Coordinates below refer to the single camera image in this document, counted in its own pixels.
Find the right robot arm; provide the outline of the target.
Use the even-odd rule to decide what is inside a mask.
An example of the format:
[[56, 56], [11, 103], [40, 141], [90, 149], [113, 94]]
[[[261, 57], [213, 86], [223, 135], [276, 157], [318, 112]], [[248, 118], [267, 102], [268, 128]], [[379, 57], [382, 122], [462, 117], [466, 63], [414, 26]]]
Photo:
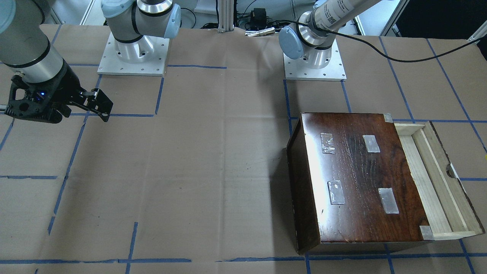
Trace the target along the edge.
[[[148, 37], [175, 38], [181, 24], [181, 8], [171, 0], [103, 0], [101, 9], [125, 62], [148, 57]], [[1, 1], [1, 61], [14, 71], [5, 114], [56, 124], [76, 106], [107, 122], [113, 102], [101, 89], [83, 89], [40, 29], [49, 10], [46, 0]]]

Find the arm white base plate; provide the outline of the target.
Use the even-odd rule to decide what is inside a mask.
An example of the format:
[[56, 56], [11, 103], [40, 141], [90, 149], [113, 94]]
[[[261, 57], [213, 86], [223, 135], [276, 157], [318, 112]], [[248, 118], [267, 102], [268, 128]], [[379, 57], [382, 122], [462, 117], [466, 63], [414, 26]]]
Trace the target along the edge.
[[287, 80], [346, 80], [346, 72], [336, 40], [324, 51], [306, 49], [300, 59], [291, 59], [283, 54], [285, 79]]
[[101, 75], [163, 76], [169, 45], [170, 39], [152, 36], [122, 43], [110, 33], [97, 72]]

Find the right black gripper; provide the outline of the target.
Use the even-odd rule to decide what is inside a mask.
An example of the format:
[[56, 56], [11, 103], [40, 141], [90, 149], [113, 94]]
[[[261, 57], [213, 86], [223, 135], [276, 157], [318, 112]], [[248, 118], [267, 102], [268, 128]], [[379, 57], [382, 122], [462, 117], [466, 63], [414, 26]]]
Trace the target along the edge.
[[12, 78], [5, 114], [16, 119], [56, 124], [71, 114], [70, 105], [97, 114], [105, 123], [113, 102], [99, 88], [82, 91], [80, 80], [66, 61], [54, 78], [28, 83], [16, 74]]

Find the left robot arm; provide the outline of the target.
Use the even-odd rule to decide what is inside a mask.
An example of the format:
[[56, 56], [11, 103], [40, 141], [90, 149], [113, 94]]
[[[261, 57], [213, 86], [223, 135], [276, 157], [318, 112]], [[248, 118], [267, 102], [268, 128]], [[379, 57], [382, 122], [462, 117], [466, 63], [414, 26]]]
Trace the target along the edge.
[[331, 59], [336, 32], [378, 2], [326, 0], [312, 11], [303, 13], [296, 23], [280, 30], [280, 48], [288, 58], [301, 59], [310, 69], [322, 69]]

